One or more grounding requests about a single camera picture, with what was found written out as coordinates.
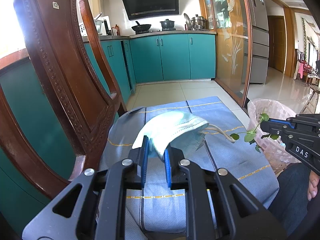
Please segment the person right hand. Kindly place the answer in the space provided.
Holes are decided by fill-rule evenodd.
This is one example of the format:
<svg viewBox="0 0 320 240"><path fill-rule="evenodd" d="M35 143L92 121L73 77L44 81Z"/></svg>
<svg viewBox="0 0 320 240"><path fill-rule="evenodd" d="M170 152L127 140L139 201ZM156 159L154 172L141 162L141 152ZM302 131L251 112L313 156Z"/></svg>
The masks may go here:
<svg viewBox="0 0 320 240"><path fill-rule="evenodd" d="M318 184L319 184L319 176L311 171L309 176L309 185L308 185L308 191L307 191L307 197L308 201L312 200L312 198L315 198L318 193Z"/></svg>

